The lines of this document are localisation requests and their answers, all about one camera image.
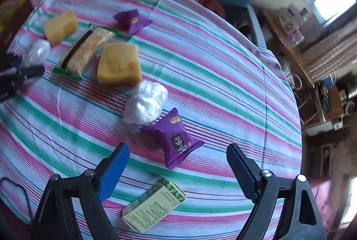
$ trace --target black cable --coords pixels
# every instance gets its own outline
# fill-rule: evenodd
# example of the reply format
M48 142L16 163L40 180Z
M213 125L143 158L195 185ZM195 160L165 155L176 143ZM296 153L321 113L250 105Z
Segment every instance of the black cable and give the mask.
M13 182L11 179L7 178L7 177L3 177L0 179L0 185L3 181L8 181L10 183L12 183L13 185L17 186L18 188L22 189L22 191L24 192L25 194L25 197L26 197L26 202L27 202L27 208L29 209L29 214L30 214L30 218L31 218L31 223L33 222L33 214L32 214L32 209L31 209L31 204L30 204L30 199L29 199L29 196L25 190L25 188L15 182Z

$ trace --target purple snack wrapper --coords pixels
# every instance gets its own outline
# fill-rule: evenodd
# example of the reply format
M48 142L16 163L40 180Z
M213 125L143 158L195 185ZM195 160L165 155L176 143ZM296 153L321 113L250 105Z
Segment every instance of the purple snack wrapper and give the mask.
M117 27L130 35L135 34L153 22L140 15L137 9L119 12L113 18L118 22Z
M190 136L176 108L154 125L140 128L152 136L164 151L165 165L169 170L177 167L193 150L201 147L203 140Z

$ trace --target small cardboard box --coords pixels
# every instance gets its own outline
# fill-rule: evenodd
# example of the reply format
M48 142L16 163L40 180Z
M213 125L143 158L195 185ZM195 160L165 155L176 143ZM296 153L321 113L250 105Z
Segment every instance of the small cardboard box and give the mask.
M162 178L124 208L122 219L134 231L144 233L185 199L186 195L172 181Z

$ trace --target yellow sponge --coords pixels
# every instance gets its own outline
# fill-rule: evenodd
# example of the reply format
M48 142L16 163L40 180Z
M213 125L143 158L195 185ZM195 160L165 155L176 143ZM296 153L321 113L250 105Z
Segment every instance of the yellow sponge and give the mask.
M71 10L65 10L48 21L45 21L43 27L45 35L51 45L56 45L77 30L78 23L76 13Z
M99 59L98 82L135 86L142 80L139 47L130 43L106 43Z

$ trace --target clear plastic wrap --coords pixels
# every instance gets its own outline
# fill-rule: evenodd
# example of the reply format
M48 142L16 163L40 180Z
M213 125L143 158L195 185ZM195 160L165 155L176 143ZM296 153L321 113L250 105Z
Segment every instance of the clear plastic wrap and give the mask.
M111 29L92 25L60 60L54 69L55 74L69 75L81 79L96 54L99 45L114 36Z
M161 115L167 95L167 89L161 84L142 80L126 103L123 121L139 125L153 122Z
M23 54L19 69L41 65L46 60L51 50L51 44L44 39L36 40Z

